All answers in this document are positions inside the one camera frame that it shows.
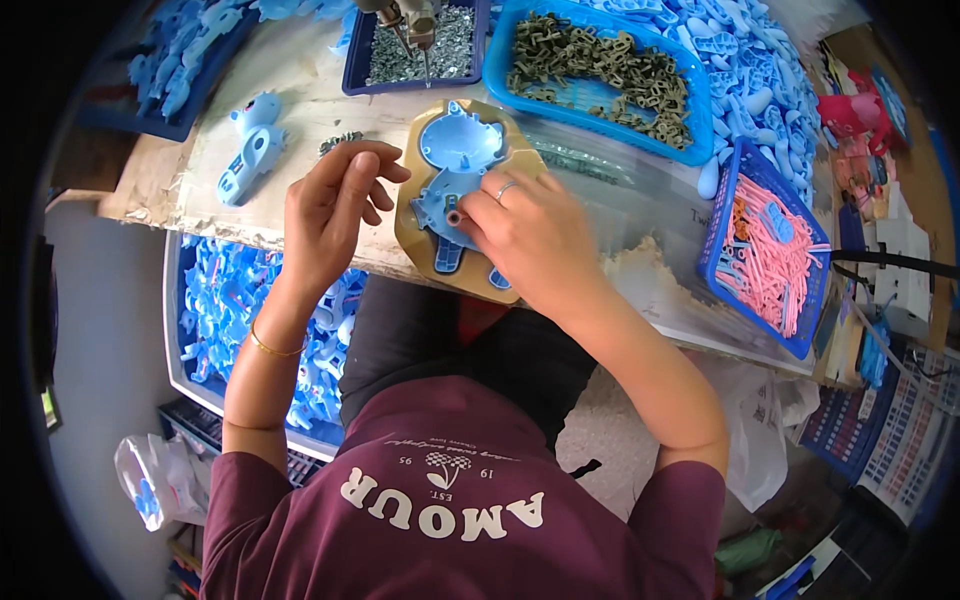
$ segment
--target maroon t-shirt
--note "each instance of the maroon t-shirt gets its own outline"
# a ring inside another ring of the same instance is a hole
[[[301,490],[213,464],[206,598],[710,598],[724,481],[677,463],[627,523],[563,472],[513,403],[470,379],[375,396]]]

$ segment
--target white plastic bag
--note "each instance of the white plastic bag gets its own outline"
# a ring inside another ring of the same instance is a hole
[[[723,403],[730,431],[727,489],[752,513],[786,480],[786,445],[774,373],[713,354],[699,353],[690,359]]]
[[[200,460],[179,436],[163,438],[128,436],[113,454],[120,487],[133,501],[148,531],[172,520],[203,525],[209,502],[209,485],[197,478]]]

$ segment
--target right hand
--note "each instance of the right hand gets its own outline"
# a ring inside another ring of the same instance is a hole
[[[499,202],[496,194],[515,181]],[[457,205],[458,226],[531,308],[556,322],[583,295],[610,287],[597,260],[587,217],[549,173],[490,171]]]

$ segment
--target black pants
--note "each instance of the black pants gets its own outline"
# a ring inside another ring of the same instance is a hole
[[[340,380],[346,428],[387,388],[441,375],[465,375],[519,406],[551,452],[596,361],[541,314],[514,308],[467,348],[457,343],[457,294],[370,276]]]

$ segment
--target gold bracelet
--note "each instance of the gold bracelet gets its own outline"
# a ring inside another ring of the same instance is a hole
[[[304,338],[304,339],[303,339],[303,347],[300,348],[299,350],[295,351],[295,352],[277,352],[277,351],[274,350],[273,348],[267,348],[266,346],[264,346],[263,342],[261,342],[261,341],[256,337],[256,333],[253,331],[253,326],[254,326],[255,324],[256,324],[256,317],[253,317],[253,322],[250,324],[250,339],[253,341],[253,345],[254,345],[254,346],[260,348],[260,349],[263,350],[264,352],[267,352],[268,354],[272,354],[273,356],[282,356],[282,357],[284,357],[284,358],[287,358],[287,357],[290,357],[290,356],[296,356],[296,355],[300,354],[301,352],[303,352],[304,350],[306,350],[306,345],[308,344],[309,338]]]

